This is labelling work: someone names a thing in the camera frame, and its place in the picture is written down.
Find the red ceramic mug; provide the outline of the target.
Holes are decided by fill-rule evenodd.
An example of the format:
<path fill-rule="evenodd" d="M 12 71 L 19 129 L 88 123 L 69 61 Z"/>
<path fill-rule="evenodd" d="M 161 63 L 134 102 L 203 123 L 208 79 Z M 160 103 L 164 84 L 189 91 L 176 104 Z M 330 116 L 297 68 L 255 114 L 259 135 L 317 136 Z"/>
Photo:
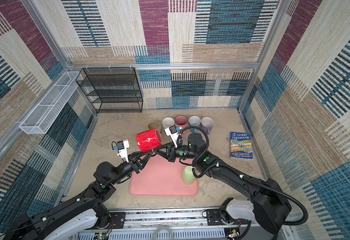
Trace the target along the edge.
<path fill-rule="evenodd" d="M 141 152 L 146 153 L 162 145 L 162 137 L 157 129 L 147 130 L 136 135 Z"/>

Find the pink plastic tray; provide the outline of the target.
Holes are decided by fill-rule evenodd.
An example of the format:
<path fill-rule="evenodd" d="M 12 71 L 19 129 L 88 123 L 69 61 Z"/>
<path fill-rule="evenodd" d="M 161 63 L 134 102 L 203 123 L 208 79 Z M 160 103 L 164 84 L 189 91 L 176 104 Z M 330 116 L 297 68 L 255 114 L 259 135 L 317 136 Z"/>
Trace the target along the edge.
<path fill-rule="evenodd" d="M 174 163 L 156 155 L 145 168 L 133 173 L 129 192 L 133 196 L 195 196 L 198 181 L 185 184 L 182 175 L 187 166 L 176 160 Z"/>

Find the white ceramic mug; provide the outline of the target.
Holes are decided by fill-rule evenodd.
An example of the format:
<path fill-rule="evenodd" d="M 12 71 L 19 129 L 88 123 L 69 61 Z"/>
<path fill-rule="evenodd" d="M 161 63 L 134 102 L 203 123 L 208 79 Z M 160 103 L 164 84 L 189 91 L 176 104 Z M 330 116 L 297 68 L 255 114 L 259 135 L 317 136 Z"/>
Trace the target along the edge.
<path fill-rule="evenodd" d="M 162 120 L 163 129 L 170 128 L 175 125 L 175 120 L 170 117 L 166 117 Z"/>

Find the beige ceramic teapot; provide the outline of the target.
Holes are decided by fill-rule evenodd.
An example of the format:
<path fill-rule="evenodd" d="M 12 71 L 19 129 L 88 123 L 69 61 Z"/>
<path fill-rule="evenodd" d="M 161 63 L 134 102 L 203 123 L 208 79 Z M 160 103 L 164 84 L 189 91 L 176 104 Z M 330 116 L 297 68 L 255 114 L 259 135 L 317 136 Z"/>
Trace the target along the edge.
<path fill-rule="evenodd" d="M 158 121 L 151 121 L 148 124 L 148 130 L 156 129 L 159 133 L 162 132 L 162 125 Z"/>

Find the pink ghost mug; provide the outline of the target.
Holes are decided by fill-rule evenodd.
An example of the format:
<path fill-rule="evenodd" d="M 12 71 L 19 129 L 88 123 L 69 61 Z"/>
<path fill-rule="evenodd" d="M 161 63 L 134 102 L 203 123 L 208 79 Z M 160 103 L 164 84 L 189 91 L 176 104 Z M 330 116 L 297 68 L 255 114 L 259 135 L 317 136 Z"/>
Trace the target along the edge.
<path fill-rule="evenodd" d="M 186 116 L 177 116 L 175 118 L 176 128 L 180 128 L 178 133 L 180 133 L 184 128 L 188 126 L 188 118 Z"/>

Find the light green mug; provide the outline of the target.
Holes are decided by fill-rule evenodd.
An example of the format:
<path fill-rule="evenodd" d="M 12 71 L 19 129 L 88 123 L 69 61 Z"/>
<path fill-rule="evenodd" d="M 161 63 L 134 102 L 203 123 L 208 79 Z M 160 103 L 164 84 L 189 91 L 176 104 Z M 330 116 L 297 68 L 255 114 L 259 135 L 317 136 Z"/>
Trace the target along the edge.
<path fill-rule="evenodd" d="M 196 178 L 193 174 L 193 167 L 186 166 L 184 168 L 182 172 L 182 181 L 186 185 L 192 185 L 196 181 Z"/>

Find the blue ceramic mug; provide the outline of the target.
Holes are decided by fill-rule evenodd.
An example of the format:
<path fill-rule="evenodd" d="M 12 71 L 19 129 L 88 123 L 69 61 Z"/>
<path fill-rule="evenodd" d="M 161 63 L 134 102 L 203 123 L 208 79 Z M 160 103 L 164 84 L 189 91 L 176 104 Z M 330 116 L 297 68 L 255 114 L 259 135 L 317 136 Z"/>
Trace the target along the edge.
<path fill-rule="evenodd" d="M 193 127 L 198 127 L 200 128 L 201 127 L 201 119 L 200 117 L 198 116 L 191 116 L 189 118 L 189 126 L 193 126 Z M 197 133 L 198 132 L 198 129 L 195 129 L 195 128 L 191 128 L 190 131 L 192 133 Z"/>

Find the purple ceramic mug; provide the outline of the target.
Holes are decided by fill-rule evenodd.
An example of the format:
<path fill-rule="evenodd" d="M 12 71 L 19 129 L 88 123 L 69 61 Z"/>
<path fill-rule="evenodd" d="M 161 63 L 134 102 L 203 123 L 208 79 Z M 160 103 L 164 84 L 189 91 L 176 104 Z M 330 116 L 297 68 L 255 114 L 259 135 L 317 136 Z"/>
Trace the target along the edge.
<path fill-rule="evenodd" d="M 207 134 L 210 135 L 211 131 L 214 126 L 214 120 L 210 117 L 204 117 L 201 119 L 201 128 L 203 131 Z"/>

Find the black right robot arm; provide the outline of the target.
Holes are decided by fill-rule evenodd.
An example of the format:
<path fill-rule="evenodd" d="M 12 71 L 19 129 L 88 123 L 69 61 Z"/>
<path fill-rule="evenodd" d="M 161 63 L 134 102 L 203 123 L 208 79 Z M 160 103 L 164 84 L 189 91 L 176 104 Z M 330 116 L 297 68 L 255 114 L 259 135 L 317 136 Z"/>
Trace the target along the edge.
<path fill-rule="evenodd" d="M 191 134 L 188 144 L 181 136 L 174 142 L 155 148 L 154 153 L 173 162 L 175 159 L 191 159 L 192 174 L 197 179 L 207 176 L 229 185 L 244 195 L 251 203 L 249 210 L 239 206 L 234 198 L 227 198 L 220 207 L 220 218 L 225 224 L 236 220 L 258 223 L 264 230 L 277 234 L 283 225 L 292 225 L 286 219 L 292 210 L 291 196 L 284 193 L 279 184 L 272 180 L 253 178 L 226 164 L 208 148 L 208 136 Z"/>

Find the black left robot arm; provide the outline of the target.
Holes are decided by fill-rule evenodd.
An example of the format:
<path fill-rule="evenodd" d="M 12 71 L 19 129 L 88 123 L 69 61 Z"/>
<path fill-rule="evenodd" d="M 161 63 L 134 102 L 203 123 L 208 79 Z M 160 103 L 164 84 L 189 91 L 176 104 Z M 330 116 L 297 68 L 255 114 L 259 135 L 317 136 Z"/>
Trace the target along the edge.
<path fill-rule="evenodd" d="M 83 213 L 89 213 L 94 218 L 92 224 L 85 224 L 83 229 L 93 226 L 106 228 L 109 221 L 109 211 L 103 205 L 116 191 L 114 185 L 124 178 L 142 170 L 153 152 L 135 152 L 128 155 L 128 162 L 122 162 L 117 167 L 109 162 L 102 162 L 94 172 L 95 181 L 77 196 L 43 213 L 29 217 L 20 215 L 3 235 L 5 240 L 43 240 L 53 236 L 59 228 L 66 226 Z"/>

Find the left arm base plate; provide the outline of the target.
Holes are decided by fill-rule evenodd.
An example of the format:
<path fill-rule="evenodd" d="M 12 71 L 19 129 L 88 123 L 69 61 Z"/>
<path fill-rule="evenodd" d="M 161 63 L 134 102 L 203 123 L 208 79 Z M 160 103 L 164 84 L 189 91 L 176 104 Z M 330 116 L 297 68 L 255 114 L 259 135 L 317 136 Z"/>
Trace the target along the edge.
<path fill-rule="evenodd" d="M 109 212 L 109 220 L 106 230 L 122 229 L 126 220 L 126 212 Z"/>

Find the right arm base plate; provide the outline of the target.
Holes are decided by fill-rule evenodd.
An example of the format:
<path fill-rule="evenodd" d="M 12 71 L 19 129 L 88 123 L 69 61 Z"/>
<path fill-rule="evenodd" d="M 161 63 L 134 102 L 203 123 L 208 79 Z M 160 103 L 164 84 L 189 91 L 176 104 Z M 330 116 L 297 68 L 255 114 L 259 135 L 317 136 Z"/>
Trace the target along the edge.
<path fill-rule="evenodd" d="M 225 222 L 221 218 L 220 211 L 218 209 L 207 209 L 202 211 L 202 217 L 207 220 L 208 226 L 239 226 L 247 225 L 248 220 L 230 220 L 230 222 Z"/>

